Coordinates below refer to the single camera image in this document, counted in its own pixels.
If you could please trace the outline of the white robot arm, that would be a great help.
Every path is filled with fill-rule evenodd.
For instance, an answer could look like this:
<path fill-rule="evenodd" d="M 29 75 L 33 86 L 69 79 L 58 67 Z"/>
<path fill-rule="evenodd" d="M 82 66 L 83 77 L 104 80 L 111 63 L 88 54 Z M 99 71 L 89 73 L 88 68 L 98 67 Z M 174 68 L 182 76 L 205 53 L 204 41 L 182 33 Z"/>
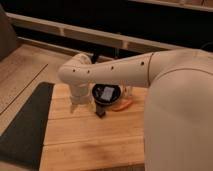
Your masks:
<path fill-rule="evenodd" d="M 146 171 L 213 171 L 213 52 L 178 49 L 92 64 L 77 54 L 59 69 L 81 102 L 90 83 L 146 87 Z"/>

